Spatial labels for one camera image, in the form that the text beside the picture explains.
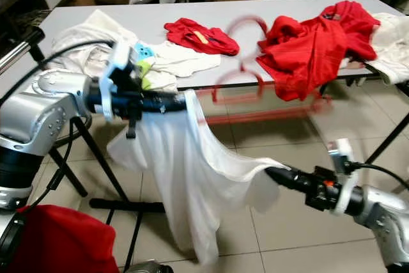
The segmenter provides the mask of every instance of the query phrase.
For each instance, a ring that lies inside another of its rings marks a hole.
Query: red fabric
[[[191,19],[178,19],[176,22],[165,24],[164,27],[168,30],[167,39],[169,41],[192,48],[198,52],[236,56],[240,50],[236,41],[230,38],[221,29],[207,29]],[[208,43],[203,43],[194,33],[195,31],[201,33]]]
[[[38,205],[27,213],[13,261],[2,272],[119,273],[112,227],[72,209]]]
[[[266,40],[259,42],[263,55],[257,61],[273,77],[278,97],[303,100],[337,77],[346,51],[375,59],[369,40],[379,24],[360,4],[349,1],[329,6],[320,16],[301,23],[280,16]]]

